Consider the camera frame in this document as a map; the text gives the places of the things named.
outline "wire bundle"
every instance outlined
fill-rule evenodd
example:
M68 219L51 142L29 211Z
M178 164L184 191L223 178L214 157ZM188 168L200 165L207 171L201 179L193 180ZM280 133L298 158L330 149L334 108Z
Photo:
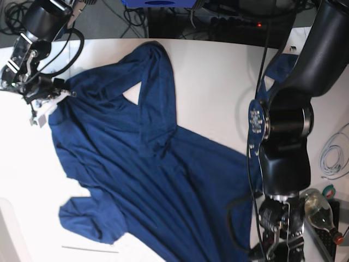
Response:
M24 33L26 29L23 26L22 19L29 8L29 4L33 1L25 1L23 3L11 2L6 5L4 9L4 17L6 28L0 28L0 33L6 35L20 35Z
M146 25L146 16L143 8L130 9L125 7L123 14L124 17L122 17L116 11L114 11L111 6L105 2L105 0L102 0L102 3L120 20L128 25L126 30L121 34L120 38L123 38L129 30L132 30L138 38L148 38L148 26ZM142 27L144 33L143 36L138 32L138 30L136 30L136 27Z
M343 137L345 140L349 142L349 136L345 134L343 131L349 126L349 123L344 125L337 133L332 135L330 139L326 142L325 146L323 147L320 158L319 158L319 167L321 171L325 174L325 176L322 176L321 178L326 179L326 180L337 180L341 177L344 177L345 175L349 174L349 171L338 176L338 177L332 177L342 170L347 166L349 163L349 156L345 156L345 153L343 151L343 148L335 143L335 140L338 137ZM333 165L328 165L327 164L327 157L329 156L330 153L337 153L337 158L336 161Z
M294 1L294 2L295 2L295 6L297 8L297 13L301 13L305 10L310 10L310 9L316 7L314 2L308 2L308 0L301 0L300 4L298 4L298 1ZM290 9L288 11L281 11L279 13L273 12L270 15L259 15L259 14L255 14L255 13L252 13L248 10L238 8L238 7L234 7L233 8L234 11L229 11L229 10L221 9L221 8L219 8L216 11L213 11L213 10L210 10L209 5L205 5L204 7L205 7L205 9L208 9L208 11L211 11L211 12L220 13L220 11L221 11L222 14L234 15L234 16L236 16L237 15L236 13L238 13L242 17L245 17L248 19L257 19L259 21L263 21L263 20L265 21L265 20L270 20L270 19L273 19L273 20L274 19L282 19L285 17L289 17L290 15L292 15L294 13L294 9Z
M187 39L186 37L190 35L193 36L193 40L213 40L212 35L213 35L213 26L201 21L196 15L195 15L195 10L194 9L188 9L184 8L187 13L181 13L178 12L176 9L178 8L169 8L169 11L173 14L175 23L178 23L178 15L185 15L188 18L188 22L191 23L193 29L195 30L194 32L189 32L184 34L184 32L180 32L179 38L180 39Z

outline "white cable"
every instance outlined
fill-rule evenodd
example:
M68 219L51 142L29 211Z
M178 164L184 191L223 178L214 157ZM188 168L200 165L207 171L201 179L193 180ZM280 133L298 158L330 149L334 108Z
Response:
M196 29L196 26L195 26L195 24L194 24L193 17L194 17L194 10L191 10L191 11L190 11L190 22L191 22L193 28Z
M343 148L340 145L337 145L334 143L334 140L338 138L339 136L344 137L349 142L349 136L345 133L343 133L343 130L349 126L349 123L344 125L337 133L335 133L333 136L330 137L330 139L326 142L325 146L323 147L320 158L319 158L319 167L321 171L325 174L325 176L322 176L321 178L326 180L337 180L341 177L346 176L349 174L349 171L342 174L338 177L332 177L336 174L338 174L340 171L342 171L349 162L349 156L345 157ZM326 163L326 158L330 153L337 153L337 159L336 162L328 166Z

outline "black cable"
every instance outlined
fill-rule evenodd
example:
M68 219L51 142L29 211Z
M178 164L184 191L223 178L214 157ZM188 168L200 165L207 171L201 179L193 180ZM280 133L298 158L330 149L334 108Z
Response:
M192 34L199 34L199 33L208 33L208 31L195 31L195 32L191 32L188 34L182 34L182 36L180 37L180 39L186 39L186 37L192 35Z
M134 13L134 17L133 20L135 22L132 21L131 18L131 14ZM146 22L146 16L144 13L144 9L143 8L134 8L134 9L130 9L127 8L125 6L125 10L124 10L124 18L126 19L126 21L128 21L129 23L129 28L130 26L135 26L135 27L142 27L143 28L143 32L144 32L144 37L148 38L148 31L147 31L147 26L145 24Z
M278 23L286 23L290 20L293 20L293 15L300 11L303 11L303 10L308 10L308 9L311 9L313 8L314 5L312 3L308 3L307 0L297 0L293 9L292 10L289 10L287 12L283 12L281 14L278 14L278 15L273 15L275 14L275 10L276 10L276 6L273 5L273 12L271 15L266 15L266 16L262 16L263 19L260 19L259 21L266 21L267 23L270 23L270 20L274 20L275 18L284 18L284 19L278 19ZM174 15L177 15L177 14L180 14L180 15L185 15L186 13L184 12L178 12L176 11L175 8L169 8L169 10L174 14ZM185 9L186 12L188 12L188 21L190 21L190 12L191 10L190 9ZM212 40L214 39L213 35L217 32L217 27L216 26L212 26L212 25L208 25L208 24L205 24L204 22L202 22L197 16L195 16L195 14L193 13L193 19L197 20L199 23L195 23L195 26L197 27L196 31L198 32L203 32L203 31L206 31L208 33L208 40ZM183 32L181 33L181 35L179 36L179 39L186 39L186 36L188 35L191 35L191 34L195 34L195 32L191 32L187 35L183 34Z
M261 67L260 67L260 72L258 74L258 80L257 80L257 87L256 87L256 92L255 92L255 98L257 97L257 92L261 83L261 79L262 79L262 74L263 74L263 69L264 69L264 63L267 57L267 51L268 51L268 44L269 44L269 37L270 37L270 32L272 29L272 20L269 19L268 21L268 25L267 25L267 37L266 37L266 43L264 45L264 51L263 51L263 57L262 57L262 63L261 63Z
M37 116L37 112L34 110L34 107L33 107L32 102L30 102L29 105L31 106L32 116L33 116L33 117L36 117L36 116Z
M4 0L0 0L0 21L1 21L1 18L2 18L3 6L4 6Z
M33 3L33 1L25 1L23 3L11 2L7 4L4 9L4 21L7 27L0 28L0 33L6 35L20 35L26 32L22 19L29 8L27 5L31 3Z
M174 15L175 22L178 23L177 14L179 14L179 13L177 13L173 7L170 7L169 10L170 10L170 11L172 12L172 14ZM183 34L183 30L182 30L182 32L180 33L180 35L181 35L180 39L183 39L183 38L186 39L185 35Z
M49 61L49 63L47 63L45 66L43 66L43 68L41 68L39 71L37 71L28 81L26 81L24 83L24 85L32 82L49 64L51 64L64 51L64 49L66 48L66 46L67 46L67 44L68 44L72 34L73 34L73 30L70 30L68 39L65 42L65 44L64 44L63 48L61 49L61 51L58 54L56 54L56 56L51 61Z
M139 32L137 32L137 30L135 30L132 26L130 26L130 23L125 20L122 16L120 16L117 12L115 12L111 7L110 5L108 5L105 0L102 0L102 3L110 10L110 12L112 12L113 14L115 14L120 20L122 20L127 26L129 26L127 28L127 30L122 34L122 36L124 36L126 34L126 32L131 29L138 38L141 38L141 35L139 34Z
M255 197L258 198L260 197L261 195L263 195L262 193L260 192L255 192ZM250 200L251 199L251 194L247 194L247 195L244 195L244 196L241 196L239 198L236 198L236 199L233 199L232 201L230 201L225 209L227 210L227 214L225 216L225 223L226 223L226 226L228 228L228 232L229 232L229 236L230 236L230 239L231 241L233 242L233 244L238 247L239 249L241 249L242 251L244 251L246 254L248 254L250 252L250 247L244 247L243 245L240 244L239 240L238 240L238 237L235 233L235 230L234 230L234 226L232 224L232 214L231 214L231 209L237 205L240 205L244 202L246 202L247 200Z
M297 8L296 8L296 11L298 13L301 13L302 11L304 10L309 10L309 9L312 9L315 7L315 5L312 5L312 3L308 3L308 0L302 0L301 1L301 5L297 5ZM294 12L294 9L291 9L291 10L288 10L288 11L285 11L285 12L282 12L280 14L271 14L271 15L259 15L259 14L255 14L255 13L252 13L248 10L245 10L245 9L242 9L242 8L239 8L239 7L233 7L233 10L234 11L227 11L224 9L224 12L222 12L221 10L222 9L218 9L218 10L211 10L210 7L209 7L209 4L205 4L204 5L204 8L209 10L209 11L212 11L212 12L215 12L215 13L223 13L225 15L233 15L233 16L236 16L237 13L245 18L248 18L248 19L254 19L254 20L259 20L259 21L266 21L266 20L270 20L270 19L282 19L282 18L288 18L289 16L292 16L293 15L293 12Z
M276 9L276 0L274 0L274 2L273 2L272 15L275 12L275 9ZM255 99L257 97L257 92L258 92L258 89L259 89L259 86L260 86L260 83L261 83L264 63L266 61L266 54L267 54L267 50L268 50L268 42L269 42L271 26L272 26L272 19L269 19L268 25L267 25L266 43L265 43L265 46L264 46L264 52L263 52L261 66L260 66L260 72L258 74L258 81L257 81L257 86L256 86ZM248 137L247 137L246 158L247 158L247 174L248 174L248 179L249 179L249 186L250 186L250 191L251 191L251 196L252 196L252 201L253 201L253 206L254 206L255 216L256 216L258 241L259 241L259 245L261 247L261 252L263 254L263 258L265 259L265 261L268 261L268 259L266 257L266 254L264 252L264 249L263 249L261 229L260 229L260 225L259 225L259 221L258 221L258 218L259 218L258 207L257 207L256 198L255 198L255 192L254 192L254 189L253 189L253 186L252 186L252 179L251 179L251 172L250 172L250 132L248 133Z
M296 16L297 16L297 10L299 9L299 6L301 4L302 4L302 0L297 0L296 6L295 6L295 8L293 10L293 14L290 17L290 21L291 22L288 24L288 28L285 30L284 40L283 40L282 44L280 45L278 51L276 52L275 56L272 58L272 60L270 60L269 64L267 65L265 72L267 72L268 69L276 62L276 60L279 59L279 57L281 56L282 52L284 51L284 48L285 48L285 46L287 44L288 38L289 38L290 33L292 31L292 28L293 28L294 20L296 19Z
M51 73L51 74L40 73L40 76L45 76L47 78L54 78L57 75L60 75L60 74L64 73L65 71L67 71L75 63L75 61L78 59L78 57L80 56L82 49L83 49L83 46L85 44L85 38L84 38L83 34L75 28L68 29L66 31L66 33L69 33L69 34L73 33L80 39L79 48L78 48L76 54L74 55L73 59L71 59L70 62L65 67L63 67L61 70L54 72L54 73Z

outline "shirt sleeve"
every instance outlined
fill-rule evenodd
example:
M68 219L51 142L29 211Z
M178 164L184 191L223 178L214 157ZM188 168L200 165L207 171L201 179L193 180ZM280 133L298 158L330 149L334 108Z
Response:
M124 215L108 193L89 190L90 198L71 198L61 207L61 225L93 241L113 244L127 232Z
M87 70L69 79L66 88L91 109L114 110L129 103L122 94L139 82L139 153L151 157L166 149L177 129L172 65L159 43L147 42L116 64Z

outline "plastic bottle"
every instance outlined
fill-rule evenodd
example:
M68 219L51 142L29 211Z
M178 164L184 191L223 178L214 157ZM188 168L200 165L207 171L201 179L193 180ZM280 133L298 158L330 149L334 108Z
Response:
M340 245L344 238L333 224L333 213L331 206L319 190L310 188L303 192L300 197L304 197L304 211L308 222L315 228L329 232L333 242Z

